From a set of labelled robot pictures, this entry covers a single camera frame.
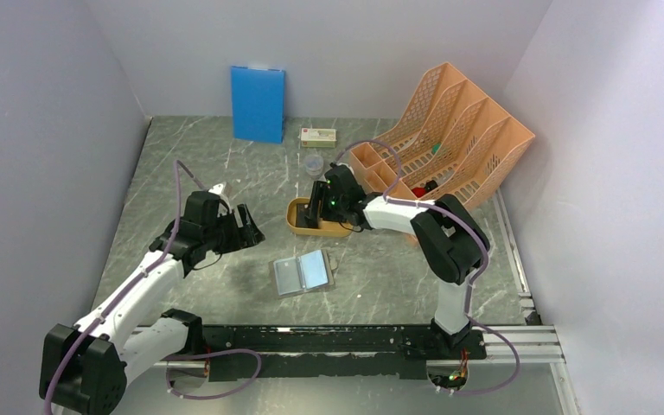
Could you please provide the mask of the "yellow oval tray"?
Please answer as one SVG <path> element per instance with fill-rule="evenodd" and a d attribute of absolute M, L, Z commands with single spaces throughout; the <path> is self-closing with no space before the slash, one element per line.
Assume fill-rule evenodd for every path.
<path fill-rule="evenodd" d="M 307 207 L 309 201 L 309 197 L 297 197 L 292 199 L 288 204 L 285 219 L 287 226 L 294 234 L 344 238 L 353 232 L 351 229 L 346 228 L 337 222 L 326 220 L 319 220 L 317 222 L 317 227 L 308 227 L 302 209 Z"/>

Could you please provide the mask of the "grey card holder wallet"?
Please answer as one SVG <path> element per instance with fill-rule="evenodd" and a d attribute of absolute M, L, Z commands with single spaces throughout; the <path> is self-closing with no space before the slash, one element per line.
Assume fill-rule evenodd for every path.
<path fill-rule="evenodd" d="M 269 276 L 278 297 L 296 297 L 335 287 L 337 263 L 326 249 L 276 259 L 269 263 Z"/>

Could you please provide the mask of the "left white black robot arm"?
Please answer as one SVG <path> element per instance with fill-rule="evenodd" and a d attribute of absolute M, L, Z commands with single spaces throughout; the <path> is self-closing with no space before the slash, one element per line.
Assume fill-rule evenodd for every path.
<path fill-rule="evenodd" d="M 264 238 L 246 205 L 231 204 L 226 183 L 191 193 L 183 214 L 106 300 L 73 325 L 57 324 L 46 334 L 39 385 L 44 412 L 58 405 L 80 414 L 109 414 L 127 386 L 159 361 L 207 352 L 202 319 L 187 311 L 170 309 L 147 329 L 137 327 L 209 252 L 221 256 Z"/>

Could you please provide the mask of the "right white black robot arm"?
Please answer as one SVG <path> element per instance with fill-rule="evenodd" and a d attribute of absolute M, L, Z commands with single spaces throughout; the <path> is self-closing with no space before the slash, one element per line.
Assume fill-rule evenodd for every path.
<path fill-rule="evenodd" d="M 313 182 L 310 197 L 292 201 L 289 213 L 291 228 L 318 235 L 388 230 L 415 237 L 439 279 L 432 347 L 444 358 L 463 349 L 473 325 L 473 283 L 488 267 L 490 244 L 454 195 L 420 201 L 368 193 L 347 164 L 331 163 L 324 178 Z"/>

